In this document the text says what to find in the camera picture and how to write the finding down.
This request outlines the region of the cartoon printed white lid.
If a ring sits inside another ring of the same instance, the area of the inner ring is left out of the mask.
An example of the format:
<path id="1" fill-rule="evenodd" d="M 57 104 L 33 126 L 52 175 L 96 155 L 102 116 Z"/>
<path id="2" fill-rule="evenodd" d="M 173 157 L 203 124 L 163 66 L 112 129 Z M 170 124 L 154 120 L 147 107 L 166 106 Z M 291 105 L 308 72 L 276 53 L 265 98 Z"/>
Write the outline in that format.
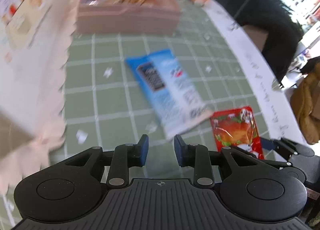
<path id="1" fill-rule="evenodd" d="M 1 0 L 1 193 L 49 165 L 66 128 L 75 0 Z"/>

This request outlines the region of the pink storage box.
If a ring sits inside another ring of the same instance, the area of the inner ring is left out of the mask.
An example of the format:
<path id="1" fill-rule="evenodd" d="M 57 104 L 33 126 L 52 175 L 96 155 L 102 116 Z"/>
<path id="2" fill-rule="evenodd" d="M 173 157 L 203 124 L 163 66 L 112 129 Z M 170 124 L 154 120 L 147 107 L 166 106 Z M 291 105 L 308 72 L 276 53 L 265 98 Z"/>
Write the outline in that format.
<path id="1" fill-rule="evenodd" d="M 79 0 L 76 30 L 82 34 L 172 35 L 181 13 L 176 0 Z"/>

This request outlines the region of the blue white snack bag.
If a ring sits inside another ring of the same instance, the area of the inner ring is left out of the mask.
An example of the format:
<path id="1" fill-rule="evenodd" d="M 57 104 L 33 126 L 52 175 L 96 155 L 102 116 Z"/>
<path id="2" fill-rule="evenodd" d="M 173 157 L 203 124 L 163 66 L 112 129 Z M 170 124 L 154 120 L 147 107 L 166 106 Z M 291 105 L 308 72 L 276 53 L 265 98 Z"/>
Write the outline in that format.
<path id="1" fill-rule="evenodd" d="M 125 59 L 166 139 L 183 134 L 213 115 L 170 49 Z"/>

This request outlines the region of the red snack packet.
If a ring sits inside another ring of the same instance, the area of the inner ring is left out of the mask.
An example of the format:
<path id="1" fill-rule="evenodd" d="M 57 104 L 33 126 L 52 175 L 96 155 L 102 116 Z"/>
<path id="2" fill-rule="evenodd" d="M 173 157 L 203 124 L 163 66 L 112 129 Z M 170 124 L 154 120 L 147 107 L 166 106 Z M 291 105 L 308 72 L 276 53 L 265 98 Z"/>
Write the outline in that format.
<path id="1" fill-rule="evenodd" d="M 210 118 L 213 137 L 218 151 L 237 146 L 264 159 L 263 148 L 250 106 L 214 112 Z"/>

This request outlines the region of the green checked tablecloth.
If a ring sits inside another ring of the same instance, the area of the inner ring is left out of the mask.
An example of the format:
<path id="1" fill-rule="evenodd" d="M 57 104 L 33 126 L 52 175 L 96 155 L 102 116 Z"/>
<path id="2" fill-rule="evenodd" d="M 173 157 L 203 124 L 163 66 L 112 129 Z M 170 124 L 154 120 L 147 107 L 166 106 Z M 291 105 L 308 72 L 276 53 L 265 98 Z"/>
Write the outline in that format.
<path id="1" fill-rule="evenodd" d="M 182 113 L 173 94 L 189 104 L 197 118 L 205 110 L 252 109 L 258 133 L 269 135 L 265 118 L 242 64 L 207 14 L 187 0 L 173 36 L 86 35 L 77 37 L 67 62 L 66 142 L 52 154 L 53 162 L 98 145 L 112 151 L 118 145 L 143 146 L 142 168 L 129 170 L 129 186 L 111 190 L 108 168 L 67 206 L 89 204 L 100 189 L 97 208 L 76 223 L 48 229 L 230 229 L 224 207 L 211 191 L 194 188 L 193 169 L 180 168 L 170 118 Z"/>

